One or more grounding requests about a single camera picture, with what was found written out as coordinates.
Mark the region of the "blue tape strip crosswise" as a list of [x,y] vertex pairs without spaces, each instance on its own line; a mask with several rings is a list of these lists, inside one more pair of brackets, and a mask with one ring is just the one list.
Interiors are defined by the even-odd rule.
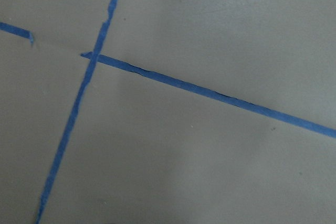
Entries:
[[229,97],[227,95],[218,93],[214,90],[201,87],[195,84],[192,84],[190,82],[186,82],[180,79],[176,79],[155,71],[145,70],[140,67],[131,65],[127,62],[114,59],[112,57],[108,57],[105,55],[98,56],[98,62],[109,65],[115,68],[118,68],[120,70],[124,70],[127,72],[136,73],[140,76],[143,76],[145,78],[167,84],[191,93],[195,93],[222,103],[226,103],[250,112],[254,112],[263,116],[266,116],[268,118],[272,118],[278,121],[282,121],[309,131],[313,131],[328,137],[335,138],[335,129],[332,129],[330,127],[317,124],[305,119],[298,118],[293,115],[289,115],[287,113],[282,113],[280,111],[276,111],[261,105],[253,104],[235,97]]

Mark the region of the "short blue tape piece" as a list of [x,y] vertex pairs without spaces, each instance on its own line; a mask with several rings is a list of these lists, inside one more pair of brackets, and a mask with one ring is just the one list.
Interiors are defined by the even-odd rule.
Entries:
[[34,44],[33,34],[27,29],[23,29],[3,22],[0,23],[0,28],[2,31],[5,31],[7,33],[28,39],[31,45]]

